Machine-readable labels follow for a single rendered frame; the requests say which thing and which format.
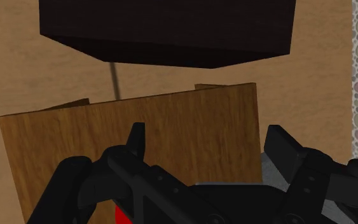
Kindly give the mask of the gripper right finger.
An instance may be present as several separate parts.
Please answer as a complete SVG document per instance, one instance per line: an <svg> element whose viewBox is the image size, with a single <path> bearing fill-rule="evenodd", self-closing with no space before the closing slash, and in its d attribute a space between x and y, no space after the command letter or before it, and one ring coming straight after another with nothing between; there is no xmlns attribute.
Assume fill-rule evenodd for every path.
<svg viewBox="0 0 358 224"><path fill-rule="evenodd" d="M289 185L273 224L337 224L322 214L325 200L358 224L358 158L339 164L280 125L269 125L264 152Z"/></svg>

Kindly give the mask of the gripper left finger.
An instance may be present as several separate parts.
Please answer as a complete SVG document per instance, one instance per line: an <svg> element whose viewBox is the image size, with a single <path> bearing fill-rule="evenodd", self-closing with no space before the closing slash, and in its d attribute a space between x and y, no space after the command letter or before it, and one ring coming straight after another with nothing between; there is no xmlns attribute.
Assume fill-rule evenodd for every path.
<svg viewBox="0 0 358 224"><path fill-rule="evenodd" d="M26 224L88 224L97 204L112 200L129 223L226 224L209 201L161 167L147 165L145 124L132 125L126 144L104 150L95 162L63 159Z"/></svg>

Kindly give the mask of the red object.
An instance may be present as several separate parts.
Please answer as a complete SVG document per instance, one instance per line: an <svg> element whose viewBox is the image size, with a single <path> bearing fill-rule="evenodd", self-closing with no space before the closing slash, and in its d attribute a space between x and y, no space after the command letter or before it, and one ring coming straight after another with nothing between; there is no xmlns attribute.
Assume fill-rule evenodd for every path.
<svg viewBox="0 0 358 224"><path fill-rule="evenodd" d="M116 202L115 206L115 224L133 224L133 206L128 204L119 204Z"/></svg>

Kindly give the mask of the brown wooden cabinet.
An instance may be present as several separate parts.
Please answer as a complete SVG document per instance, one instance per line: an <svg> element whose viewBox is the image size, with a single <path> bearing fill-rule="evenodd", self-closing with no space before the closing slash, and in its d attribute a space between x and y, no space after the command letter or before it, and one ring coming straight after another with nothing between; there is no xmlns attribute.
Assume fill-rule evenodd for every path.
<svg viewBox="0 0 358 224"><path fill-rule="evenodd" d="M135 122L146 128L145 162L187 185L262 180L253 83L6 115L0 128L23 217L61 160L97 160Z"/></svg>

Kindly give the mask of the dark robot stand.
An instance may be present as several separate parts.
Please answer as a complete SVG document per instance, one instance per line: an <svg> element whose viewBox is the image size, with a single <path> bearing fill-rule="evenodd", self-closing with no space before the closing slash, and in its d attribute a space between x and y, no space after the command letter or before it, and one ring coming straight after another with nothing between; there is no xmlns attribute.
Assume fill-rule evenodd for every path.
<svg viewBox="0 0 358 224"><path fill-rule="evenodd" d="M104 62L219 68L289 54L296 0L38 0L41 35Z"/></svg>

